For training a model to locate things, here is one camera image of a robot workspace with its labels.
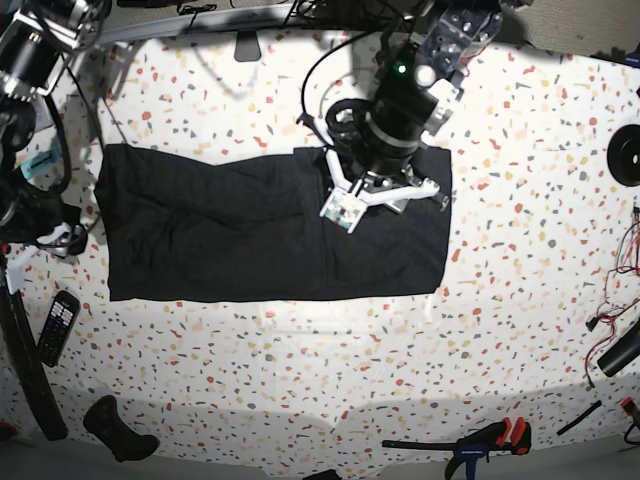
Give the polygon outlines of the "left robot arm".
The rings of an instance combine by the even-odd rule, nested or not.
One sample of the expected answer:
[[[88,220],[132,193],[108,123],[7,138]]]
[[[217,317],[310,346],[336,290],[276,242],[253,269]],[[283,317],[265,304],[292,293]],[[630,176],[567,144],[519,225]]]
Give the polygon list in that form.
[[[421,1],[380,37],[378,70],[366,98],[335,102],[326,128],[298,119],[325,147],[330,191],[320,216],[353,233],[368,210],[402,213],[430,199],[446,209],[439,181],[418,172],[425,135],[435,136],[464,94],[465,68],[499,33],[504,1]]]

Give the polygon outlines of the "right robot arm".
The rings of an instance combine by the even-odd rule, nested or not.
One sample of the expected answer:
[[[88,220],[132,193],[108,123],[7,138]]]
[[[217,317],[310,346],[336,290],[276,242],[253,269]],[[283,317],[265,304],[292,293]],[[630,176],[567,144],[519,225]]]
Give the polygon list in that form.
[[[70,61],[95,46],[106,14],[101,1],[25,1],[1,34],[1,242],[24,247],[1,263],[1,284],[11,294],[22,287],[25,265],[37,251],[64,258],[86,247],[80,210],[62,199],[71,157],[52,92]],[[50,114],[63,166],[46,189],[31,184],[16,164],[36,131],[36,99]]]

